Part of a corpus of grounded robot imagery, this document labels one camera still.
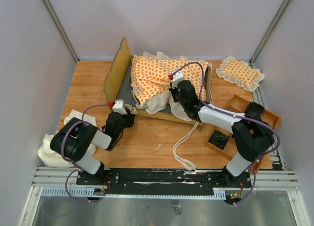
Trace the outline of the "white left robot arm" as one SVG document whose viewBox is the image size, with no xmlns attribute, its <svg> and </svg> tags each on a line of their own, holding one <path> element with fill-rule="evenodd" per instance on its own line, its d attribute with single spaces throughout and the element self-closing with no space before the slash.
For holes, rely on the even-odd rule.
<svg viewBox="0 0 314 226">
<path fill-rule="evenodd" d="M 51 140 L 50 149 L 74 166 L 88 173 L 88 179 L 93 184 L 101 184 L 105 172 L 101 170 L 104 164 L 95 159 L 87 150 L 95 145 L 111 151 L 120 141 L 124 129 L 134 125 L 135 115 L 129 111 L 126 114 L 111 112 L 106 120 L 104 130 L 95 125 L 72 118 Z"/>
</svg>

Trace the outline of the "duck print bed cover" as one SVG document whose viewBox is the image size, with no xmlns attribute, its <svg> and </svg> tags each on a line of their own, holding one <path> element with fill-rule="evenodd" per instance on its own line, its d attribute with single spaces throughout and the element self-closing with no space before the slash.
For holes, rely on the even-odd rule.
<svg viewBox="0 0 314 226">
<path fill-rule="evenodd" d="M 205 100 L 207 93 L 202 80 L 207 69 L 212 69 L 212 65 L 206 61 L 197 61 L 196 64 L 187 66 L 189 62 L 186 57 L 170 59 L 161 52 L 157 55 L 147 52 L 142 56 L 135 55 L 131 65 L 131 87 L 136 108 L 153 115 L 169 105 L 172 115 L 180 121 L 191 122 L 192 119 L 187 116 L 183 107 L 174 102 L 169 91 L 171 80 L 168 76 L 176 69 L 184 67 L 181 69 L 184 79 L 191 81 L 197 95 L 202 90 L 202 99 Z"/>
</svg>

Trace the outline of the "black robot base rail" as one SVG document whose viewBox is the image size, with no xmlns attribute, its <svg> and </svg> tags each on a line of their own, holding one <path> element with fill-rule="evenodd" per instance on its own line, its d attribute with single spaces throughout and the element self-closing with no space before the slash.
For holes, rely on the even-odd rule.
<svg viewBox="0 0 314 226">
<path fill-rule="evenodd" d="M 93 181 L 72 168 L 39 167 L 32 181 L 43 196 L 75 198 L 143 198 L 179 200 L 225 200 L 244 197 L 249 191 L 299 191 L 292 171 L 262 170 L 243 173 L 232 184 L 220 170 L 106 168 L 104 180 Z"/>
</svg>

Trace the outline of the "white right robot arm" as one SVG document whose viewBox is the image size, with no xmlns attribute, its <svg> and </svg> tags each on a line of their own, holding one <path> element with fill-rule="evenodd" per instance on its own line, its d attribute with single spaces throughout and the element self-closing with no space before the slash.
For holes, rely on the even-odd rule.
<svg viewBox="0 0 314 226">
<path fill-rule="evenodd" d="M 217 126 L 232 134 L 237 153 L 224 167 L 222 180 L 229 187 L 235 186 L 240 181 L 240 175 L 274 144 L 275 131 L 256 112 L 234 113 L 202 101 L 189 80 L 176 84 L 171 82 L 170 86 L 174 101 L 183 107 L 190 119 Z"/>
</svg>

